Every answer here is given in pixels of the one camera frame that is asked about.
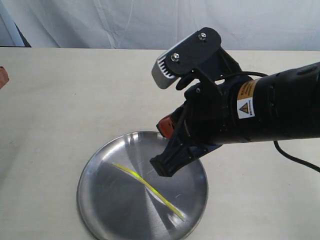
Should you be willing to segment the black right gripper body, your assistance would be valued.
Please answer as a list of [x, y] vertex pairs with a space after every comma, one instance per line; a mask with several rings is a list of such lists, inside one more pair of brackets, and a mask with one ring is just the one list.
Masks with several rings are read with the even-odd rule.
[[201, 79], [189, 87], [184, 93], [185, 102], [174, 129], [174, 140], [201, 149], [205, 145], [239, 143], [236, 111], [239, 88], [239, 79], [227, 79], [221, 84]]

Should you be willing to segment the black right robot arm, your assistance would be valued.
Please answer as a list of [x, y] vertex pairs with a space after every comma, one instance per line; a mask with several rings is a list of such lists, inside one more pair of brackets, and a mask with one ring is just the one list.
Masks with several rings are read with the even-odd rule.
[[162, 177], [226, 144], [320, 136], [319, 63], [258, 79], [237, 72], [222, 84], [201, 72], [197, 77], [185, 102], [157, 124], [168, 144], [150, 163]]

